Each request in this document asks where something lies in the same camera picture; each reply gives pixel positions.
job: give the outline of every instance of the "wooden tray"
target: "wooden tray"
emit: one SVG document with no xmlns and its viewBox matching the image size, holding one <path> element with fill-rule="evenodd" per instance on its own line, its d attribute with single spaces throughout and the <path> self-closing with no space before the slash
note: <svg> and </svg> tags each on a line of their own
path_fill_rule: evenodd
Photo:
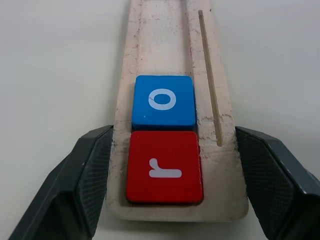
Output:
<svg viewBox="0 0 320 240">
<path fill-rule="evenodd" d="M 139 75 L 193 79 L 204 190 L 199 205 L 134 205 L 126 199 L 133 94 Z M 247 214 L 246 185 L 209 0 L 132 0 L 106 204 L 129 220 L 231 222 Z"/>
</svg>

